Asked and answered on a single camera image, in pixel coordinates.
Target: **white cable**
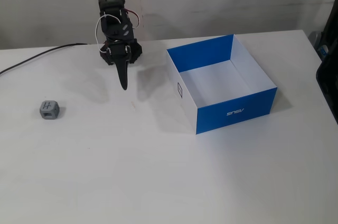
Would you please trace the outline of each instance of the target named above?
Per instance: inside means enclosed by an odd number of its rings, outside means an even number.
[[[101,19],[102,19],[103,17],[106,17],[106,16],[110,16],[110,17],[115,18],[115,19],[119,22],[119,24],[121,24],[120,19],[117,18],[117,17],[115,17],[115,16],[113,16],[113,15],[111,15],[111,14],[104,14],[104,15],[101,16],[100,19],[97,21],[96,28],[95,28],[95,38],[96,38],[97,47],[99,48],[99,51],[100,51],[100,52],[103,52],[103,53],[107,53],[107,52],[106,52],[106,51],[101,51],[100,44],[99,44],[99,40],[97,39],[97,28],[99,27],[99,23],[100,23]]]

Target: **gray object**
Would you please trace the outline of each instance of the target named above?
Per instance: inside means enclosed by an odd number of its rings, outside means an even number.
[[[40,114],[43,119],[57,119],[60,113],[59,104],[56,101],[44,101],[40,107]]]

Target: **cardboard box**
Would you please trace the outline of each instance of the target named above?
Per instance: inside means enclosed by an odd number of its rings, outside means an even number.
[[[196,134],[270,113],[277,87],[235,35],[169,49],[167,67]]]

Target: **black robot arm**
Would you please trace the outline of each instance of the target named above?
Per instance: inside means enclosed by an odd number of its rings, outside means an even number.
[[[126,0],[99,0],[101,27],[107,38],[100,54],[108,65],[116,65],[124,90],[128,88],[128,65],[142,54],[125,3]]]

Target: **white tabletop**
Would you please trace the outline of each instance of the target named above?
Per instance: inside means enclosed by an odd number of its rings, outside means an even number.
[[[279,88],[271,114],[195,136],[141,42],[123,91],[95,45],[0,77],[0,223],[337,223],[338,125],[303,31],[239,35]],[[1,68],[46,48],[0,51]],[[56,100],[57,120],[39,107]]]

